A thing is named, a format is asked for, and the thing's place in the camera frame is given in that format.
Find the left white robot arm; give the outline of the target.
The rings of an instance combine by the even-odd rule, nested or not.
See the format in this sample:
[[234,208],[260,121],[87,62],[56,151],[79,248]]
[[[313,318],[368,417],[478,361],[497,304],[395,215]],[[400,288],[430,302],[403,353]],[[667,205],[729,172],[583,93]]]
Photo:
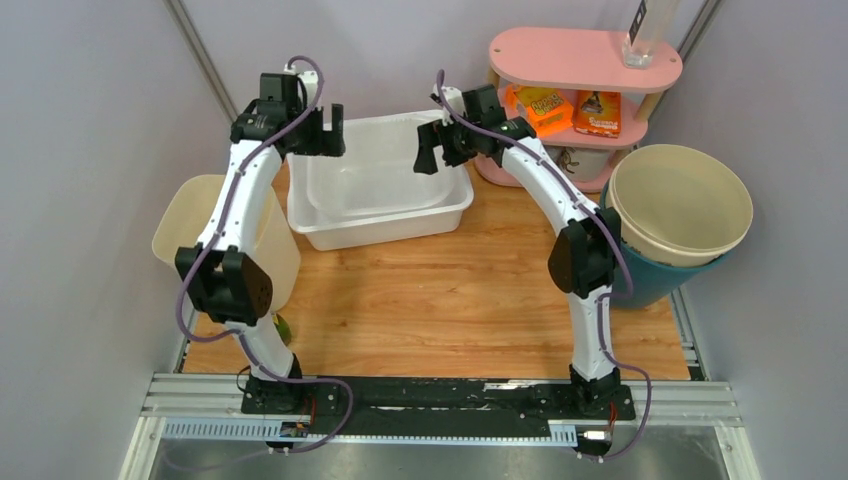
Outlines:
[[187,303],[224,325],[218,336],[237,339],[250,385],[266,391],[283,414],[297,412],[306,399],[299,361],[275,320],[293,291],[301,258],[272,183],[289,154],[344,154],[343,107],[332,105],[331,121],[324,121],[323,86],[316,67],[261,75],[258,98],[231,126],[228,168],[210,217],[195,243],[178,247],[174,258],[181,278],[178,328],[194,343],[213,340],[190,331]]

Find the cream round bucket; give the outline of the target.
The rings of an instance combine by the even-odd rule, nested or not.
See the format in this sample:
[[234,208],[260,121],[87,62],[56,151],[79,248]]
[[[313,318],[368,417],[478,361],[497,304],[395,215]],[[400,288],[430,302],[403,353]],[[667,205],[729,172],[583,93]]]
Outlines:
[[729,167],[672,144],[648,145],[625,156],[601,199],[619,214],[628,247],[684,269],[729,253],[745,238],[754,216],[745,184]]

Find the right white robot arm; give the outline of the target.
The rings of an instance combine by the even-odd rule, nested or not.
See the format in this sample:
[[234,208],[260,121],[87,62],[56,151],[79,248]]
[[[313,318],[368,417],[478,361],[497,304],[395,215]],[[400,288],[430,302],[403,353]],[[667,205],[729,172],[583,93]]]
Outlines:
[[619,215],[571,183],[526,120],[507,118],[494,86],[462,92],[435,84],[431,98],[441,117],[417,129],[414,172],[433,175],[441,165],[458,167],[487,156],[530,194],[556,235],[547,268],[569,303],[575,341],[569,365],[572,406],[589,418],[618,412],[623,386],[607,338],[621,262]]

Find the cream rectangular bin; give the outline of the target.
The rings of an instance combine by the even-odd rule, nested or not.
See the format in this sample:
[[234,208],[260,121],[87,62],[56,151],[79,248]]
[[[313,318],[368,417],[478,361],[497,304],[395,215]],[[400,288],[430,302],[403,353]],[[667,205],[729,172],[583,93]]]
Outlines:
[[[152,239],[151,248],[156,258],[174,268],[177,249],[196,244],[212,215],[223,184],[222,175],[206,174],[187,180],[179,188]],[[301,255],[274,192],[266,195],[255,247],[253,259],[270,276],[273,284],[270,309],[278,311],[293,291]]]

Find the teal round bucket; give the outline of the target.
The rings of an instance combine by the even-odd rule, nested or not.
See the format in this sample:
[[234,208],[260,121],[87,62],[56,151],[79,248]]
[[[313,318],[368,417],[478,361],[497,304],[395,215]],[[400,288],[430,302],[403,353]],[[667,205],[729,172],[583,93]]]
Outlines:
[[737,221],[723,203],[711,206],[701,194],[659,198],[656,193],[633,196],[630,191],[604,190],[604,204],[620,199],[635,221],[621,252],[632,279],[632,293],[621,268],[615,272],[612,303],[617,308],[644,308],[670,294],[722,261],[738,237]]

